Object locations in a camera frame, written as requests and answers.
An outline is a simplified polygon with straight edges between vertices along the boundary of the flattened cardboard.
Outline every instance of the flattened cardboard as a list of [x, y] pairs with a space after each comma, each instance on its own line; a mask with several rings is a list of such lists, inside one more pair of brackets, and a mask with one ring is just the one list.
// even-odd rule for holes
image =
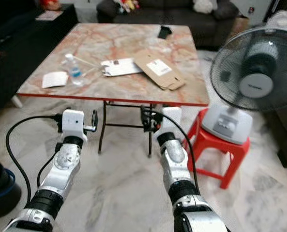
[[142, 50], [135, 54], [134, 62], [163, 90], [175, 90], [185, 84], [180, 71], [159, 54]]

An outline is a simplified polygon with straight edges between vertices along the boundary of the marble floor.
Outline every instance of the marble floor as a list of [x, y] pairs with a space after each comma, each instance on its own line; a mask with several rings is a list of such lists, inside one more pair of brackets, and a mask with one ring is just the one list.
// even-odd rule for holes
[[[215, 52], [198, 51], [198, 55], [211, 103], [222, 104], [209, 81]], [[24, 180], [6, 151], [7, 130], [25, 117], [58, 113], [68, 106], [83, 110], [87, 123], [92, 110], [97, 109], [99, 123], [102, 123], [100, 101], [21, 100], [22, 109], [9, 105], [0, 111], [0, 162], [14, 171], [23, 190], [18, 206], [0, 218], [0, 231], [26, 201]], [[182, 109], [182, 127], [188, 130], [202, 108]], [[140, 124], [138, 110], [112, 108], [108, 114], [110, 121]], [[287, 232], [287, 169], [276, 155], [278, 148], [262, 116], [258, 113], [252, 116], [251, 147], [229, 188], [220, 189], [218, 180], [198, 175], [201, 192], [232, 232]], [[81, 155], [81, 169], [60, 210], [54, 231], [173, 231], [172, 207], [162, 183], [157, 143], [153, 144], [152, 158], [148, 159], [148, 134], [138, 129], [107, 127], [103, 151], [98, 156], [99, 137], [100, 130], [88, 135], [89, 142]], [[57, 141], [57, 127], [49, 120], [27, 122], [12, 134], [11, 147], [31, 180], [32, 192], [36, 190], [37, 172], [53, 154]], [[197, 165], [222, 173], [227, 164], [226, 156], [207, 149]]]

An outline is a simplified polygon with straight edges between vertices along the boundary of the black cable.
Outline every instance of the black cable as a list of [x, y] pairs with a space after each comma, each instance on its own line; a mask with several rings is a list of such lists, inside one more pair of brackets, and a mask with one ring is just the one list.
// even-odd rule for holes
[[171, 119], [170, 117], [168, 117], [167, 115], [161, 113], [161, 112], [158, 112], [158, 111], [154, 111], [154, 110], [145, 110], [146, 112], [150, 112], [150, 113], [155, 113], [155, 114], [159, 114], [159, 115], [162, 115], [163, 117], [167, 118], [170, 122], [172, 122], [180, 131], [181, 133], [184, 135], [186, 141], [187, 141], [187, 144], [190, 148], [190, 153], [191, 153], [191, 158], [192, 158], [192, 163], [193, 163], [193, 175], [194, 175], [194, 181], [195, 181], [195, 186], [197, 188], [197, 191], [198, 191], [198, 194], [200, 195], [201, 192], [200, 192], [200, 189], [199, 189], [199, 185], [198, 185], [198, 182], [197, 182], [197, 175], [196, 175], [196, 165], [195, 165], [195, 160], [194, 160], [194, 153], [193, 153], [193, 149], [192, 149], [192, 144], [190, 142], [190, 140], [188, 139], [187, 137], [187, 134], [184, 132], [184, 130], [179, 126], [178, 123], [176, 123], [173, 119]]
[[6, 134], [6, 148], [7, 148], [7, 151], [8, 151], [8, 154], [10, 156], [10, 158], [12, 158], [13, 162], [15, 163], [15, 165], [17, 166], [17, 168], [19, 169], [19, 171], [21, 172], [21, 174], [23, 175], [23, 178], [27, 184], [27, 190], [28, 190], [28, 196], [27, 196], [27, 204], [30, 202], [31, 200], [31, 185], [29, 183], [29, 178], [27, 176], [27, 174], [24, 172], [24, 170], [22, 169], [22, 167], [20, 166], [20, 164], [18, 163], [17, 159], [14, 157], [13, 155], [13, 152], [10, 148], [10, 145], [9, 145], [9, 136], [10, 134], [12, 133], [12, 131], [18, 126], [20, 125], [21, 123], [25, 122], [25, 121], [28, 121], [28, 120], [31, 120], [31, 119], [35, 119], [35, 118], [53, 118], [53, 116], [33, 116], [33, 117], [28, 117], [28, 118], [25, 118], [19, 122], [17, 122], [16, 124], [14, 124], [7, 132]]
[[55, 157], [57, 152], [55, 152], [53, 154], [53, 156], [43, 165], [43, 167], [39, 170], [38, 174], [37, 174], [37, 187], [39, 187], [40, 184], [40, 179], [41, 179], [41, 174], [43, 172], [43, 170], [47, 167], [47, 165], [53, 160], [53, 158]]

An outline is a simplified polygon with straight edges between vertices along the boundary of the power cord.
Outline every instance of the power cord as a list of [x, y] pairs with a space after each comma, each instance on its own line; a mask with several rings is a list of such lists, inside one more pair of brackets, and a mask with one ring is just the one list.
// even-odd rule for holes
[[164, 118], [168, 119], [170, 122], [172, 122], [179, 130], [180, 132], [184, 135], [186, 141], [187, 141], [187, 144], [190, 148], [190, 153], [191, 153], [191, 158], [192, 158], [192, 164], [193, 164], [193, 175], [194, 175], [194, 181], [195, 181], [195, 186], [197, 188], [197, 191], [198, 191], [198, 194], [200, 195], [201, 192], [200, 192], [200, 189], [199, 189], [199, 185], [198, 185], [198, 181], [197, 181], [197, 175], [196, 175], [196, 165], [195, 165], [195, 160], [194, 160], [194, 153], [193, 153], [193, 149], [192, 149], [192, 144], [190, 142], [190, 140], [188, 139], [187, 137], [187, 134], [184, 132], [184, 130], [179, 126], [178, 123], [176, 123], [172, 118], [168, 117], [167, 115], [161, 113], [161, 112], [158, 112], [158, 111], [154, 111], [154, 110], [147, 110], [147, 109], [144, 109], [144, 111], [146, 112], [150, 112], [150, 113], [155, 113], [155, 114], [158, 114], [158, 115], [161, 115], [163, 116]]
[[31, 200], [31, 185], [30, 185], [30, 182], [29, 182], [29, 178], [27, 176], [27, 174], [25, 173], [25, 171], [23, 170], [23, 168], [21, 167], [21, 165], [19, 164], [19, 162], [17, 161], [17, 159], [15, 158], [11, 148], [10, 148], [10, 145], [9, 145], [9, 137], [10, 137], [10, 134], [12, 133], [12, 131], [17, 127], [19, 126], [21, 123], [23, 122], [26, 122], [26, 121], [29, 121], [29, 120], [32, 120], [32, 119], [36, 119], [36, 118], [50, 118], [50, 119], [54, 119], [54, 120], [58, 120], [59, 118], [61, 117], [61, 114], [56, 114], [54, 116], [32, 116], [32, 117], [27, 117], [19, 122], [17, 122], [16, 124], [14, 124], [7, 132], [6, 134], [6, 139], [5, 139], [5, 142], [6, 142], [6, 148], [7, 148], [7, 151], [8, 151], [8, 154], [10, 156], [10, 158], [13, 160], [13, 162], [15, 163], [15, 165], [17, 166], [17, 168], [19, 169], [20, 173], [22, 174], [25, 182], [26, 182], [26, 185], [27, 185], [27, 191], [28, 191], [28, 196], [27, 196], [27, 203], [26, 203], [26, 206], [28, 205], [28, 203], [30, 202]]
[[41, 179], [41, 174], [43, 172], [43, 170], [47, 167], [47, 165], [53, 160], [53, 158], [55, 157], [55, 155], [57, 154], [57, 152], [61, 149], [63, 143], [57, 143], [56, 148], [55, 148], [55, 153], [53, 154], [53, 156], [43, 165], [43, 167], [39, 170], [38, 174], [37, 174], [37, 187], [39, 187], [41, 185], [40, 179]]

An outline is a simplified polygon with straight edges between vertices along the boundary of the table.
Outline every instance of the table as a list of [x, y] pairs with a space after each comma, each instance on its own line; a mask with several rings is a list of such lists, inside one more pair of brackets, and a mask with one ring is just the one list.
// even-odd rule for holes
[[[109, 102], [137, 102], [153, 104], [207, 106], [209, 97], [203, 80], [196, 48], [187, 26], [170, 26], [172, 35], [159, 39], [159, 25], [135, 24], [77, 24], [63, 41], [40, 64], [18, 90], [18, 95], [51, 98], [101, 100], [104, 102], [104, 120], [99, 152], [105, 126], [127, 126], [106, 123], [106, 106]], [[62, 70], [66, 53], [98, 65], [101, 61], [130, 58], [133, 54], [150, 49], [161, 53], [183, 74], [186, 84], [174, 91], [161, 90], [145, 74], [105, 77], [99, 67], [85, 76], [85, 85], [77, 87], [42, 88], [43, 75]], [[151, 133], [149, 155], [151, 154]]]

